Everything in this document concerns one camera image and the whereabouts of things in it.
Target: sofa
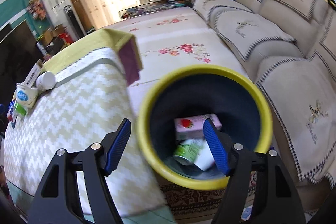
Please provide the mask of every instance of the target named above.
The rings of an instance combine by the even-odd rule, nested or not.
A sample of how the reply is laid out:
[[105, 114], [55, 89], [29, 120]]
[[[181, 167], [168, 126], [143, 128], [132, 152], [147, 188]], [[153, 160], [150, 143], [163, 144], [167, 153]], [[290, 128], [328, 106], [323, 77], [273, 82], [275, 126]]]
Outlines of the sofa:
[[335, 11], [325, 0], [192, 1], [267, 98], [273, 146], [316, 211], [336, 181]]

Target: patterned rug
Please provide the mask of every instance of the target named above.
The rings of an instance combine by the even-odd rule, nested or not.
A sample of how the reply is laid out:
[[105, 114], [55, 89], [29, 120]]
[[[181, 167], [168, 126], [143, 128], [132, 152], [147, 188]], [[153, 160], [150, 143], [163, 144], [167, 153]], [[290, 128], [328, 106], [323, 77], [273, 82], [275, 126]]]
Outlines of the patterned rug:
[[[156, 178], [178, 224], [197, 223], [213, 219], [225, 193], [225, 189], [199, 191], [184, 188], [158, 174], [156, 174]], [[253, 204], [256, 181], [257, 174], [252, 172], [245, 208]]]

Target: green can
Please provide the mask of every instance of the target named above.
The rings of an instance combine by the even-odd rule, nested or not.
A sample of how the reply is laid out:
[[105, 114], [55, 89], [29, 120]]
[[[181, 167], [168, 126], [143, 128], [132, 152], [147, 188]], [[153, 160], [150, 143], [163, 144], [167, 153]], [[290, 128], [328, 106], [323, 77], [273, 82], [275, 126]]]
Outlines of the green can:
[[173, 158], [182, 165], [192, 165], [202, 147], [203, 139], [188, 139], [176, 148]]

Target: floral bedsheet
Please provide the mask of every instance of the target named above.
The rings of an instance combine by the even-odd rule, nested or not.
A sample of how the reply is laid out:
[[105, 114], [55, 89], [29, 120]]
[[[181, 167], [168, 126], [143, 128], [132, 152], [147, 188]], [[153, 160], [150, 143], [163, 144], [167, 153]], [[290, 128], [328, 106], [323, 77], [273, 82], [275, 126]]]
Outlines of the floral bedsheet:
[[140, 80], [128, 87], [135, 114], [155, 82], [184, 66], [219, 65], [247, 77], [231, 50], [190, 7], [143, 15], [106, 28], [131, 32], [136, 36], [143, 70]]

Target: white bottle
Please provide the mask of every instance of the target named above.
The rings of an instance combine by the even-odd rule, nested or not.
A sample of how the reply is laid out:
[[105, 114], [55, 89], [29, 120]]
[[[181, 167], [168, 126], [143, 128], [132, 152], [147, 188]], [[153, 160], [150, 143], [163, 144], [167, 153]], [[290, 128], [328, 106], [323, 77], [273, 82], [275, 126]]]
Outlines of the white bottle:
[[51, 90], [56, 85], [55, 75], [51, 71], [46, 71], [36, 79], [36, 87], [40, 91]]

